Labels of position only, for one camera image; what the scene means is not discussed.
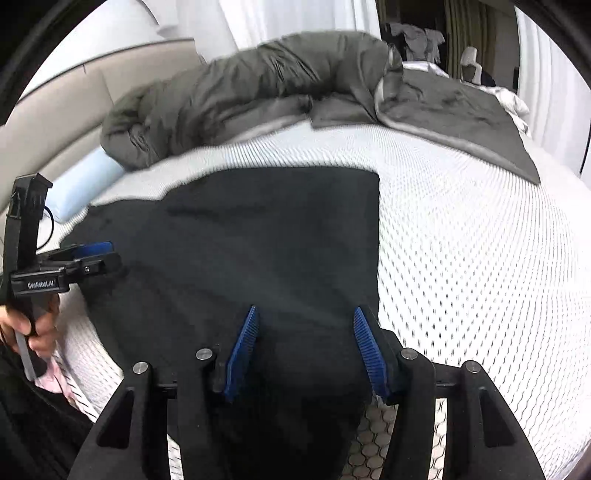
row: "blue pillow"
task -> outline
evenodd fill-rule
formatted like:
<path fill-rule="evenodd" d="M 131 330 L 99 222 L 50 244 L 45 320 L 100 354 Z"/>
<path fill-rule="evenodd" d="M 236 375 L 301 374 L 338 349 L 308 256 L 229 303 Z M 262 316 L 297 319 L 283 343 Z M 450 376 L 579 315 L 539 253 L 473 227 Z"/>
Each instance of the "blue pillow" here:
<path fill-rule="evenodd" d="M 45 205 L 58 223 L 65 223 L 125 173 L 124 168 L 97 148 L 62 174 L 47 192 Z"/>

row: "mattress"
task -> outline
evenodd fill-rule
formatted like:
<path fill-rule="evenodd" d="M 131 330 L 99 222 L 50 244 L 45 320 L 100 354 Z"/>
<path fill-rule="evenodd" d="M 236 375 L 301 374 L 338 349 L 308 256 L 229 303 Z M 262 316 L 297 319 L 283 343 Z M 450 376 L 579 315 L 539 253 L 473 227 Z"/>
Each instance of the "mattress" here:
<path fill-rule="evenodd" d="M 378 319 L 434 362 L 480 362 L 515 413 L 547 478 L 563 478 L 591 440 L 591 192 L 531 139 L 531 183 L 471 155 L 380 126 L 307 122 L 245 143 L 201 148 L 126 174 L 93 202 L 159 199 L 223 168 L 347 166 L 380 177 Z M 86 211 L 57 225 L 48 248 Z M 50 225 L 43 220 L 40 238 Z M 100 412 L 121 380 L 77 288 L 62 298 L 60 355 Z M 395 409 L 374 399 L 343 480 L 379 478 Z M 438 401 L 429 478 L 441 478 Z M 178 447 L 169 442 L 173 478 Z"/>

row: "gray duvet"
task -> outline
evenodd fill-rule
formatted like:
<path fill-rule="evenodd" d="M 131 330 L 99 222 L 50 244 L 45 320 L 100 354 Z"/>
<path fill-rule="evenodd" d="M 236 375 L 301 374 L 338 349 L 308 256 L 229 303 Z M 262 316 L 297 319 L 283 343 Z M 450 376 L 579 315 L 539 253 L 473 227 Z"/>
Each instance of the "gray duvet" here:
<path fill-rule="evenodd" d="M 101 144 L 136 170 L 305 118 L 315 128 L 382 123 L 540 182 L 494 96 L 404 70 L 396 49 L 359 32 L 283 37 L 135 89 L 105 118 Z"/>

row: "human hand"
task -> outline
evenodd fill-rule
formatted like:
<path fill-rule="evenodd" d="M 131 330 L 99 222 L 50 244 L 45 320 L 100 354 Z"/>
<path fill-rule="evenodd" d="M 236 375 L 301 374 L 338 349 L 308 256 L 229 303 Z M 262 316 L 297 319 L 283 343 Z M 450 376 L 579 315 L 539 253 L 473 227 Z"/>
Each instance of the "human hand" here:
<path fill-rule="evenodd" d="M 59 295 L 51 296 L 47 310 L 47 313 L 44 313 L 35 321 L 36 335 L 28 339 L 31 350 L 34 350 L 42 358 L 52 356 L 56 348 L 56 340 L 59 337 L 56 329 L 56 318 L 60 313 Z M 8 346 L 18 353 L 14 330 L 21 332 L 23 335 L 29 335 L 31 333 L 31 322 L 21 312 L 6 306 L 0 306 L 0 329 L 2 329 Z"/>

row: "metal bolt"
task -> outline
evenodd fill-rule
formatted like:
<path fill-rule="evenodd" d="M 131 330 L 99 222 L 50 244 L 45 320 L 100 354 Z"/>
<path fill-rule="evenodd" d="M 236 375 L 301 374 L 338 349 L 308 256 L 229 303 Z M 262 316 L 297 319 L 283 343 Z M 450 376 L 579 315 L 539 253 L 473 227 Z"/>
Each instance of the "metal bolt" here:
<path fill-rule="evenodd" d="M 209 360 L 213 355 L 213 352 L 210 348 L 202 348 L 198 350 L 195 356 L 198 360 Z"/>
<path fill-rule="evenodd" d="M 400 354 L 402 355 L 402 358 L 405 358 L 406 360 L 414 360 L 418 357 L 417 351 L 413 348 L 403 348 Z"/>
<path fill-rule="evenodd" d="M 477 374 L 480 371 L 480 364 L 474 360 L 468 360 L 466 362 L 466 369 L 473 374 Z"/>
<path fill-rule="evenodd" d="M 134 365 L 134 374 L 141 375 L 148 369 L 148 364 L 146 362 L 137 362 Z"/>

